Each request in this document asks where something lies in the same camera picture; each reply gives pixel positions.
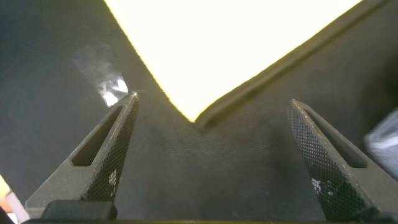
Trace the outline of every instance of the dark gray surface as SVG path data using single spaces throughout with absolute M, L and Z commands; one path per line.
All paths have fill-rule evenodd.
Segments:
M 22 201 L 108 110 L 72 62 L 94 41 L 111 46 L 115 67 L 139 91 L 118 218 L 321 220 L 285 115 L 289 100 L 311 106 L 359 148 L 397 102 L 387 89 L 396 75 L 389 68 L 398 48 L 396 1 L 207 130 L 172 106 L 103 2 L 1 1 L 0 10 L 0 30 L 10 36 L 1 39 L 0 173 Z

